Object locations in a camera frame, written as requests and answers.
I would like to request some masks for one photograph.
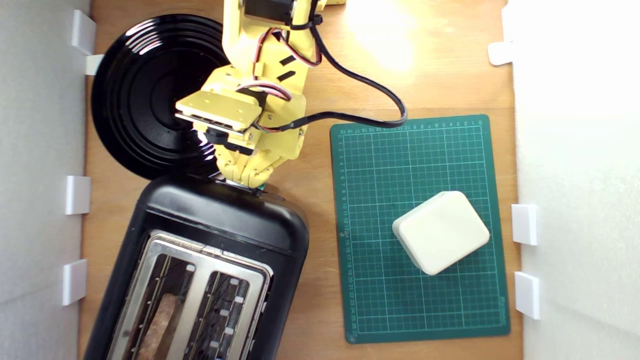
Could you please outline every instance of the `black toaster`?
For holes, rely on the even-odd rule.
[[[308,249],[303,212],[191,176],[143,191],[84,358],[274,359]]]

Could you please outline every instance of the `black plastic body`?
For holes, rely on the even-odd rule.
[[[248,359],[274,359],[308,249],[302,211],[194,177],[161,177],[141,194],[107,285],[84,355],[105,359],[118,317],[152,231],[187,238],[265,263],[273,269],[267,306]]]
[[[291,23],[293,0],[244,0],[246,15],[261,17],[272,21]]]

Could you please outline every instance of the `black plate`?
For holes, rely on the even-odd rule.
[[[196,15],[163,15],[135,25],[109,48],[95,75],[92,113],[109,153],[135,174],[218,171],[211,145],[192,123],[175,118],[175,102],[228,64],[222,25]]]

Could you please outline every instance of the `white wall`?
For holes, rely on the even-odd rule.
[[[0,359],[75,359],[77,304],[62,266],[80,257],[65,176],[84,171],[84,56],[73,10],[89,0],[0,0]]]
[[[522,247],[542,297],[525,360],[639,359],[640,4],[510,4],[518,191],[540,216],[540,246]]]

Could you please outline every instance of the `grid lines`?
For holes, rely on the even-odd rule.
[[[509,332],[490,144],[484,115],[411,120],[397,129],[332,127],[350,343]],[[392,223],[444,190],[467,195],[491,240],[442,273],[428,276],[396,240]]]

